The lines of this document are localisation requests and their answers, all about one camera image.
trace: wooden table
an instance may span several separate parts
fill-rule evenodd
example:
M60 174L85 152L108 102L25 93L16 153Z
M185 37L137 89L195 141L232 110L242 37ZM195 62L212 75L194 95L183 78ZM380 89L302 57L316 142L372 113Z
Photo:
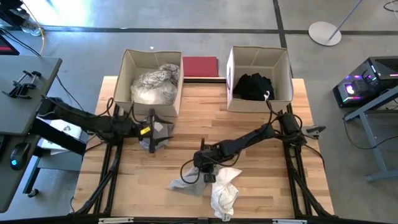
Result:
M112 97L117 77L104 77L96 113L105 110ZM293 112L304 125L313 124L304 81L294 79ZM214 217L210 206L211 185L202 197L168 190L170 181L179 178L181 165L192 159L201 138L212 144L234 139L267 122L267 113L232 113L226 111L225 84L185 83L180 115L169 145L149 154L137 139L124 140L112 216L130 217ZM92 140L88 147L97 144ZM308 145L319 150L315 140ZM81 167L73 207L79 209L93 193L100 179L105 146L86 153ZM302 159L307 184L325 210L333 213L322 160L303 147ZM281 141L268 139L247 148L235 168L242 173L232 181L239 190L234 218L293 218L287 168ZM103 197L102 209L107 197ZM301 191L297 191L303 209Z

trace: red folder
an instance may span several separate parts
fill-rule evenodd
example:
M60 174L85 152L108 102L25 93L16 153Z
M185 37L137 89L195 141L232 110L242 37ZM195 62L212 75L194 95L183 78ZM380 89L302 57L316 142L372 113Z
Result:
M218 77L217 57L183 57L185 77Z

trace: open cardboard box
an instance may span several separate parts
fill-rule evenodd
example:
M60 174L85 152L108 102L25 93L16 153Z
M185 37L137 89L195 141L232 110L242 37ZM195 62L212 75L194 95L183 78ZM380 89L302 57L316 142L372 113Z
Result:
M232 47L227 71L227 110L234 112L269 112L265 101L242 100L233 89L244 75L259 73L271 79L275 99L269 102L274 111L284 109L293 100L293 83L287 49L274 47Z
M157 115L177 117L180 111L181 92L184 79L181 52L140 52L126 50L123 55L120 73L114 91L114 100L124 111L129 111L132 105L130 86L134 79L146 72L154 72L165 64L172 63L180 67L177 96L171 105L134 104L134 114L148 114L150 108L155 109Z

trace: concrete floor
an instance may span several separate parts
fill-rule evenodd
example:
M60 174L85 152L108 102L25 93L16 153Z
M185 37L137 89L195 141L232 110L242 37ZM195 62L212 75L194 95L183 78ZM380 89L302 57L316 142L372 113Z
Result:
M25 0L38 20L45 25L86 27L150 27L212 29L276 29L272 0L148 0L148 1L68 1ZM316 21L338 25L356 0L279 0L284 28L306 30ZM342 30L398 30L398 18L382 8L384 0L364 0ZM22 32L15 36L39 49L41 39ZM344 35L334 47L322 47L307 35L286 35L294 77L304 78L314 122L325 125L320 148L325 158L326 176L335 213L343 218L397 223L398 181L365 181L377 172L371 151L356 149L344 132L341 118L346 113L337 107L331 89L368 56L398 55L398 36ZM232 45L280 47L277 34L160 34L48 32L44 56L60 57L60 78L66 88L88 111L94 111L102 77L117 75L125 49L179 50L184 55L209 55L219 59L219 73ZM30 52L16 45L22 54ZM50 95L66 97L58 83ZM398 134L396 116L372 116L378 139ZM360 125L349 125L350 135L361 146L368 146ZM383 149L387 165L398 167L397 141ZM41 195L27 198L22 186L10 209L0 220L64 215L69 212L78 174L42 170L35 184Z

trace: crumpled white cloth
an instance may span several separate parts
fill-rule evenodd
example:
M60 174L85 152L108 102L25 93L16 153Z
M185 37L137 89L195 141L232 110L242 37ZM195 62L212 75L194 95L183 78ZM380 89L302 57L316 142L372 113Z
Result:
M211 190L211 207L214 215L228 222L234 215L234 204L239 191L231 184L231 181L242 171L232 167L222 168L218 171L216 182L213 183Z

